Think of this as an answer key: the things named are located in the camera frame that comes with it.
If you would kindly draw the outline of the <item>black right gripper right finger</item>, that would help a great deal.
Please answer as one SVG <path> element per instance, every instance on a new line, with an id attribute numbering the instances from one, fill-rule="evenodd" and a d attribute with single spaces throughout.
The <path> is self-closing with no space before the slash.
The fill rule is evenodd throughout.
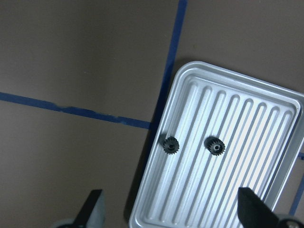
<path id="1" fill-rule="evenodd" d="M 279 218 L 248 187 L 237 192 L 237 216 L 244 228 L 276 228 Z"/>

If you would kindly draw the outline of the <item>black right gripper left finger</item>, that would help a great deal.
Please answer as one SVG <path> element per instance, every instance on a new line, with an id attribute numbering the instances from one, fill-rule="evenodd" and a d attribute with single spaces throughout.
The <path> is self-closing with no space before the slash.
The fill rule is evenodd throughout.
<path id="1" fill-rule="evenodd" d="M 103 191 L 92 190 L 74 220 L 74 226 L 103 225 Z"/>

